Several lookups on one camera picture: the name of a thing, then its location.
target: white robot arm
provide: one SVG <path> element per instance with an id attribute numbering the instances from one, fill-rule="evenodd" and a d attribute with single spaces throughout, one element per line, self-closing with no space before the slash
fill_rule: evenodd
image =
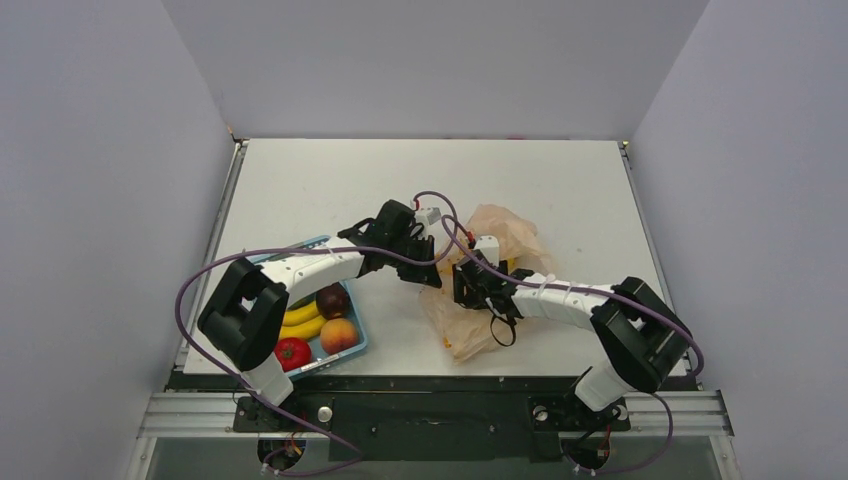
<path id="1" fill-rule="evenodd" d="M 201 312 L 199 328 L 233 361 L 256 393 L 280 404 L 293 390 L 273 354 L 286 306 L 325 286 L 385 265 L 395 267 L 401 280 L 441 287 L 432 263 L 433 237 L 426 235 L 432 220 L 422 224 L 423 220 L 409 207 L 389 201 L 376 219 L 366 219 L 329 239 L 322 246 L 326 253 L 260 264 L 246 259 L 233 262 Z M 574 389 L 576 397 L 594 412 L 605 409 L 627 392 L 656 391 L 686 351 L 687 344 L 679 335 L 656 322 L 642 321 L 634 309 L 599 294 L 572 290 L 587 285 L 556 281 L 521 269 L 510 273 L 510 277 L 541 287 L 516 285 L 493 276 L 478 262 L 506 273 L 506 262 L 498 262 L 494 237 L 480 237 L 471 248 L 477 262 L 466 257 L 454 266 L 456 303 L 465 308 L 488 309 L 493 321 L 505 318 L 511 326 L 516 319 L 543 317 L 591 330 L 599 336 L 608 358 L 593 366 Z M 405 263 L 398 256 L 416 264 Z M 639 279 L 628 277 L 618 285 L 591 288 L 626 296 L 685 329 Z M 244 306 L 244 300 L 252 302 L 251 308 Z"/>

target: translucent plastic bag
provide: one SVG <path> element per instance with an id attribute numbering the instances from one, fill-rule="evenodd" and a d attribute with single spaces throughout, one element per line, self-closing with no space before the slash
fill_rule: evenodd
<path id="1" fill-rule="evenodd" d="M 529 268 L 548 274 L 555 270 L 553 258 L 537 238 L 539 231 L 536 225 L 504 207 L 479 205 L 464 225 L 476 236 L 493 235 L 497 238 L 500 260 L 509 262 L 510 271 L 514 268 Z M 445 348 L 451 352 L 456 363 L 464 362 L 479 352 L 502 348 L 492 337 L 493 332 L 502 342 L 508 343 L 512 338 L 509 327 L 502 322 L 494 322 L 490 331 L 492 314 L 488 310 L 466 310 L 453 302 L 451 267 L 462 256 L 462 252 L 455 249 L 439 262 L 442 288 L 425 288 L 418 296 L 418 301 L 436 325 Z M 526 328 L 527 323 L 519 322 L 516 325 L 516 336 L 522 328 Z"/>

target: white table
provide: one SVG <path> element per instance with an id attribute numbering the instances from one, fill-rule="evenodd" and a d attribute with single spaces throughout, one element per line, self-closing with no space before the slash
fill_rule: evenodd
<path id="1" fill-rule="evenodd" d="M 660 293 L 625 168 L 615 142 L 253 139 L 215 258 L 334 234 L 373 217 L 390 198 L 406 203 L 437 190 L 463 221 L 478 204 L 493 203 L 535 222 L 558 278 L 604 284 L 631 275 Z M 446 211 L 438 199 L 422 201 Z M 223 271 L 210 275 L 203 304 Z M 322 373 L 576 376 L 604 358 L 593 333 L 540 320 L 515 345 L 455 365 L 418 305 L 421 287 L 384 268 L 351 288 L 370 337 L 367 353 Z M 193 335 L 226 360 L 199 330 Z M 220 373 L 193 350 L 184 372 Z M 684 374 L 682 363 L 672 371 Z"/>

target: banana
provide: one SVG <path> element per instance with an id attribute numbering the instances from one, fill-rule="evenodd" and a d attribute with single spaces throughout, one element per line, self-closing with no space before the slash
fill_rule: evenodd
<path id="1" fill-rule="evenodd" d="M 327 319 L 318 315 L 312 320 L 303 322 L 300 325 L 294 325 L 292 327 L 283 326 L 280 328 L 280 340 L 288 337 L 309 340 L 321 333 L 321 327 L 323 327 L 325 323 L 327 323 Z"/>
<path id="2" fill-rule="evenodd" d="M 285 315 L 283 315 L 283 326 L 294 327 L 308 320 L 312 320 L 316 315 L 318 315 L 318 304 L 313 300 L 306 306 L 286 311 Z"/>

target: red tomato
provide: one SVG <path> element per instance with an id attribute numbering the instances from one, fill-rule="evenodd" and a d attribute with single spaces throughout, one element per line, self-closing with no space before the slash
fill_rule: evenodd
<path id="1" fill-rule="evenodd" d="M 274 347 L 274 355 L 283 366 L 283 371 L 288 372 L 309 363 L 312 360 L 312 349 L 304 340 L 288 337 L 277 343 Z"/>

